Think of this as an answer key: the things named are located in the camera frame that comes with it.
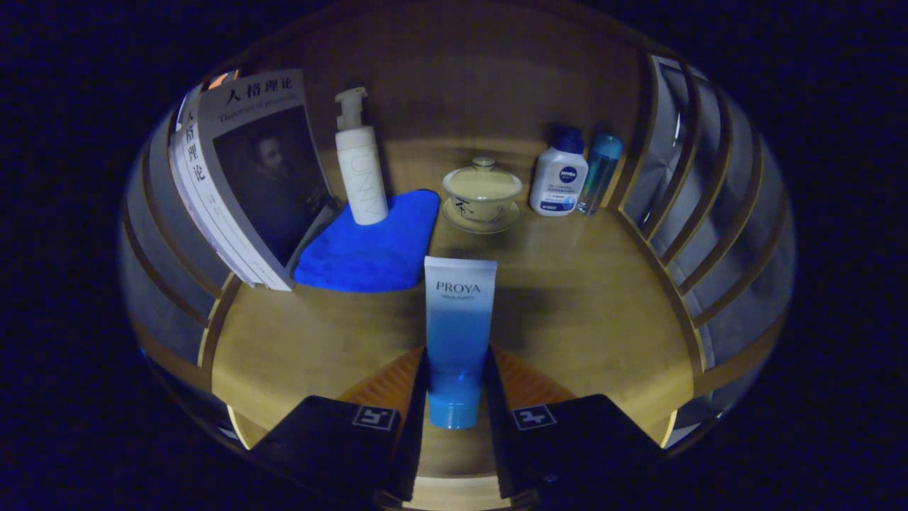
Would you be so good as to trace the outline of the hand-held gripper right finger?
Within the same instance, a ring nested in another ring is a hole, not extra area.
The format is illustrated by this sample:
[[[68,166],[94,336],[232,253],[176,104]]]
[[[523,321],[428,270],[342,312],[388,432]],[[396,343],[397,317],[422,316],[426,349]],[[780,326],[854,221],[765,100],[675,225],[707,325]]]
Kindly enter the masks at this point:
[[[499,491],[511,501],[619,501],[668,451],[606,395],[577,397],[491,346],[483,383]]]

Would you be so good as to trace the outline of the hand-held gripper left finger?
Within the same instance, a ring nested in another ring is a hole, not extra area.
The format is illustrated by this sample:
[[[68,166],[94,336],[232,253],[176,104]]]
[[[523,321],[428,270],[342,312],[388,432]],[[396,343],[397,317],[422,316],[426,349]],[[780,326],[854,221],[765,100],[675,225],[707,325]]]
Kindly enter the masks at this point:
[[[425,347],[339,398],[310,395],[259,440],[252,459],[331,502],[406,502],[421,457]]]

